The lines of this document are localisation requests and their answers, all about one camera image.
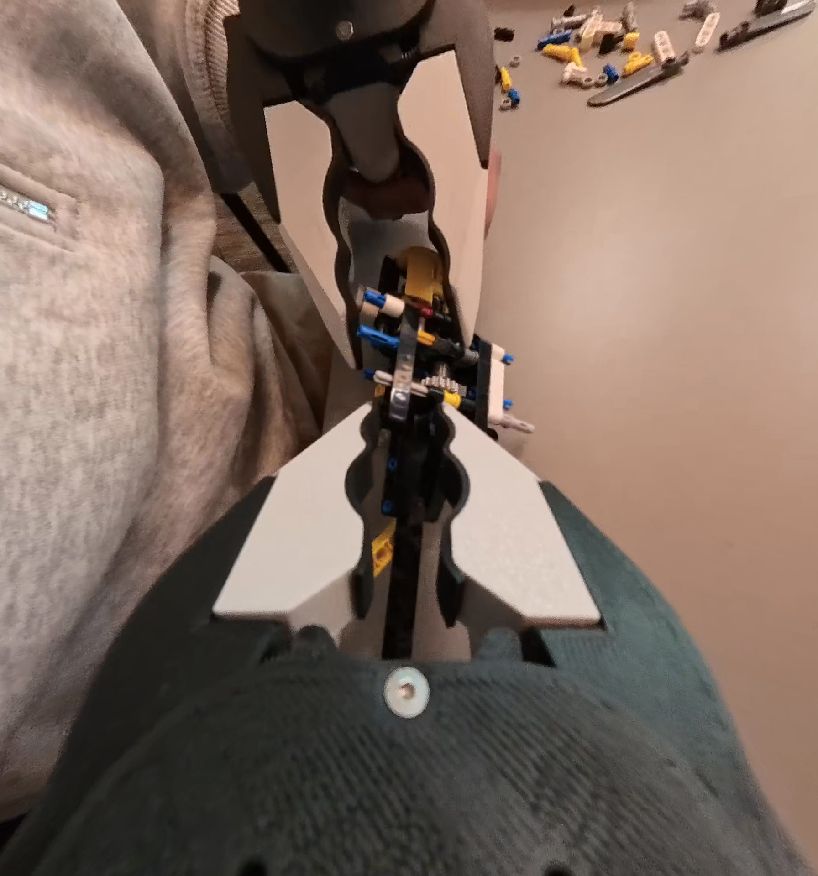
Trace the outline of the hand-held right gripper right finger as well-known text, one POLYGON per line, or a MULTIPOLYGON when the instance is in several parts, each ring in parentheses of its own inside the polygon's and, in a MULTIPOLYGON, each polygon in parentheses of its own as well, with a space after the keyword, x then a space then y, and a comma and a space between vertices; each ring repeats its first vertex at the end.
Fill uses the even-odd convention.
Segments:
POLYGON ((596 626, 542 481, 452 407, 444 414, 458 487, 441 546, 443 615, 468 629, 596 626))

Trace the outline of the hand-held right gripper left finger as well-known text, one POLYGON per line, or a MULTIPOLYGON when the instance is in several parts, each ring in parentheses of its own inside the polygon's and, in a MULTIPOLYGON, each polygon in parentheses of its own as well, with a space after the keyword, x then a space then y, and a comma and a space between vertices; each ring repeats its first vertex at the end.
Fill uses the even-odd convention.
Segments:
POLYGON ((366 441, 366 402, 287 465, 272 482, 213 612, 301 629, 343 629, 356 613, 350 576, 362 556, 363 522, 346 487, 366 441))

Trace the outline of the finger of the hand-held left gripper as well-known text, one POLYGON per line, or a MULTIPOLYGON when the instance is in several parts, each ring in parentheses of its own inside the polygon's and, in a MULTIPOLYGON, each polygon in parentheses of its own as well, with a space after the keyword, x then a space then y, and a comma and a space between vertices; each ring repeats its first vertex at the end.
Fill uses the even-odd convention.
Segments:
POLYGON ((300 103, 264 112, 279 230, 337 351, 362 365, 352 253, 340 220, 345 162, 331 127, 300 103))
POLYGON ((461 66, 455 51, 419 60, 398 100, 403 135, 433 183, 428 228, 464 344, 481 298, 489 163, 491 61, 461 66))

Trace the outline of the person's left hand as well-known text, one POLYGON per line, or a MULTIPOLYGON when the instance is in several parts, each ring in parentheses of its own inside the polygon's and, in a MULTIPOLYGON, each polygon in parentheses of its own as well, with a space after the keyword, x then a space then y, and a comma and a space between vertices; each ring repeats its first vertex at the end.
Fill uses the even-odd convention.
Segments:
POLYGON ((431 202, 426 183, 403 172, 396 172, 385 181, 372 182, 351 170, 342 197, 377 221, 397 221, 407 214, 426 213, 431 202))

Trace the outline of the pile of loose lego pieces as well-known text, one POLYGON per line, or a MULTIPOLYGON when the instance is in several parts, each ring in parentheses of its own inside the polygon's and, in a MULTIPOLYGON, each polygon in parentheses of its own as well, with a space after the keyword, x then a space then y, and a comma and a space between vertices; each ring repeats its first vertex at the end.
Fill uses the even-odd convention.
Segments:
POLYGON ((666 2, 496 2, 497 108, 519 107, 515 75, 533 57, 554 60, 562 87, 588 92, 588 106, 603 108, 676 79, 705 53, 730 52, 803 21, 818 2, 753 2, 731 28, 721 22, 725 2, 678 2, 673 34, 641 28, 653 6, 666 2))

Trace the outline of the black yellow lego model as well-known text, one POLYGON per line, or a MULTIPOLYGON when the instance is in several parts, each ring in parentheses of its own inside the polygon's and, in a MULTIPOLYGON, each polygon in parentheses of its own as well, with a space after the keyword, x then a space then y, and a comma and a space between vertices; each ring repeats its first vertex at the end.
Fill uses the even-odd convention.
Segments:
POLYGON ((458 501, 459 477, 446 462, 445 413, 493 440, 499 429, 530 434, 534 427, 513 415, 513 401, 505 397, 505 371, 514 356, 476 334, 468 342, 460 338, 437 251, 415 245, 384 257, 378 286, 361 287, 359 297, 357 339, 373 355, 362 373, 376 387, 387 441, 379 507, 389 522, 391 553, 380 535, 371 559, 375 571, 390 571, 381 655, 394 662, 413 650, 425 524, 458 501))

